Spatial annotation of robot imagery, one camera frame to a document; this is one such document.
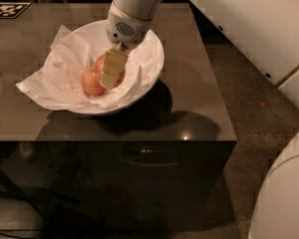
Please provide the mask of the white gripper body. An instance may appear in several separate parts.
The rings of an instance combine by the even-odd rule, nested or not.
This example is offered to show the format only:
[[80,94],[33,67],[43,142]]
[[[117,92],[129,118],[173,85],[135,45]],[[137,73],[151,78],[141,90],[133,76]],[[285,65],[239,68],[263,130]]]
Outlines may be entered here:
[[133,50],[141,44],[150,29],[150,21],[139,20],[126,14],[115,3],[111,4],[106,32],[109,41],[121,43],[125,50]]

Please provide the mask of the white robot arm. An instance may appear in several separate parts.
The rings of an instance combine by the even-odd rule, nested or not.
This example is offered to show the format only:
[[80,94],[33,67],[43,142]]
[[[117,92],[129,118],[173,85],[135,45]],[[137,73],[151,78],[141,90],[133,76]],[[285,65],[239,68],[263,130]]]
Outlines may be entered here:
[[[133,49],[162,0],[113,0],[109,40]],[[299,0],[189,0],[299,110]]]

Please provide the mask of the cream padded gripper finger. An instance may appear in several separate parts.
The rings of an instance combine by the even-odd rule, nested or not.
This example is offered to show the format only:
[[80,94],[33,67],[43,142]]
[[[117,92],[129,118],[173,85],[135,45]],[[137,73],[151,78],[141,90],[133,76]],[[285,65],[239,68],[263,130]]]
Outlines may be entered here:
[[100,85],[112,89],[118,82],[128,61],[128,56],[117,48],[108,49],[104,56]]

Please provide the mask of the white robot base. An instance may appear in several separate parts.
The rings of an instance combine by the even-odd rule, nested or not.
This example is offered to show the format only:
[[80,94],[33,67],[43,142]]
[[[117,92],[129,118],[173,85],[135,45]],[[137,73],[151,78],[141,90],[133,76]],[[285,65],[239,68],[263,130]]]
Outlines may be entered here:
[[299,132],[262,183],[248,239],[299,239]]

